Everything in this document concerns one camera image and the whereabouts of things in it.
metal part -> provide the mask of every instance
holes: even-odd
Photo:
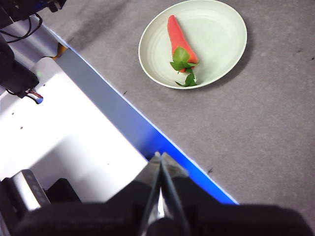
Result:
[[[22,170],[11,178],[13,188],[21,200],[19,204],[24,211],[31,211],[49,205],[43,189],[30,170]]]

gray carpet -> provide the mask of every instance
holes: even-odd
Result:
[[[315,1],[224,0],[247,25],[245,53],[186,91],[153,82],[137,55],[145,26],[177,2],[68,0],[40,14],[237,201],[296,209],[315,230]]]

plate rim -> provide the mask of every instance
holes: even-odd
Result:
[[[219,3],[219,4],[222,4],[224,5],[225,7],[229,7],[231,8],[235,13],[236,15],[240,18],[240,21],[243,25],[243,30],[244,30],[244,33],[245,33],[245,40],[244,40],[244,45],[242,47],[242,50],[241,50],[241,53],[239,54],[239,56],[237,57],[237,59],[235,60],[235,63],[233,63],[228,70],[226,70],[225,72],[223,72],[221,75],[217,76],[215,79],[213,79],[212,81],[209,81],[209,82],[206,82],[204,84],[199,84],[199,85],[195,85],[195,86],[190,86],[190,87],[181,87],[181,86],[173,86],[173,85],[167,85],[167,84],[164,84],[158,80],[156,80],[154,77],[152,77],[148,72],[147,70],[144,68],[144,65],[142,63],[142,60],[141,60],[141,57],[140,57],[140,48],[141,48],[141,42],[143,40],[143,37],[144,37],[144,34],[146,33],[147,29],[151,26],[151,24],[155,21],[155,19],[157,17],[159,17],[161,14],[163,14],[165,11],[173,8],[173,7],[176,7],[177,5],[180,5],[180,4],[185,4],[186,2],[190,2],[190,1],[213,1],[213,2],[216,2],[216,3]],[[182,2],[179,2],[177,4],[174,4],[174,5],[171,5],[170,7],[164,9],[162,12],[160,12],[158,15],[156,15],[149,23],[148,25],[145,27],[145,29],[143,30],[142,32],[142,35],[140,37],[140,41],[139,41],[139,45],[138,45],[138,58],[139,58],[139,62],[140,62],[140,65],[141,65],[141,68],[142,70],[146,73],[146,75],[152,79],[153,81],[155,81],[156,83],[162,85],[162,86],[165,86],[165,87],[168,87],[168,88],[171,88],[171,89],[197,89],[197,88],[200,88],[200,87],[203,87],[203,86],[207,86],[209,84],[212,84],[214,83],[215,81],[219,80],[220,78],[222,78],[224,75],[226,75],[228,72],[230,72],[235,66],[236,64],[239,62],[239,60],[241,59],[242,55],[244,54],[244,51],[245,51],[245,48],[246,48],[246,45],[247,45],[247,28],[246,28],[246,25],[245,25],[245,22],[244,22],[244,19],[242,18],[242,16],[240,15],[240,13],[238,13],[238,11],[236,11],[233,7],[231,7],[230,5],[224,3],[224,2],[221,2],[219,0],[186,0],[186,1],[182,1]]]

light green plate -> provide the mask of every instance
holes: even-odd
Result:
[[[167,20],[175,15],[193,50],[199,57],[194,69],[196,86],[181,87],[187,73],[171,65],[171,43]],[[155,82],[173,89],[195,89],[208,85],[230,71],[241,58],[247,41],[242,17],[229,5],[216,0],[188,0],[158,14],[144,30],[139,43],[139,60]]]

green leaf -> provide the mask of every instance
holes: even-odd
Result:
[[[177,85],[179,85],[179,86],[185,87],[185,85],[181,85],[180,83],[178,83],[176,81],[175,81],[175,83],[177,83]]]
[[[174,68],[174,70],[177,71],[185,68],[181,61],[170,62],[170,64]]]
[[[177,47],[173,54],[174,62],[187,62],[190,55],[189,53],[182,47]]]
[[[186,77],[185,84],[181,85],[180,83],[175,81],[176,84],[178,84],[179,86],[182,86],[182,87],[190,87],[190,86],[197,85],[195,82],[195,75],[193,74],[192,69],[188,68],[186,71],[188,71],[188,70],[189,70],[190,74]]]
[[[197,64],[195,64],[195,63],[187,63],[190,67],[192,67],[192,66],[197,66]]]
[[[185,87],[189,87],[189,86],[195,86],[197,85],[195,82],[195,76],[193,75],[193,73],[190,73],[185,80]]]

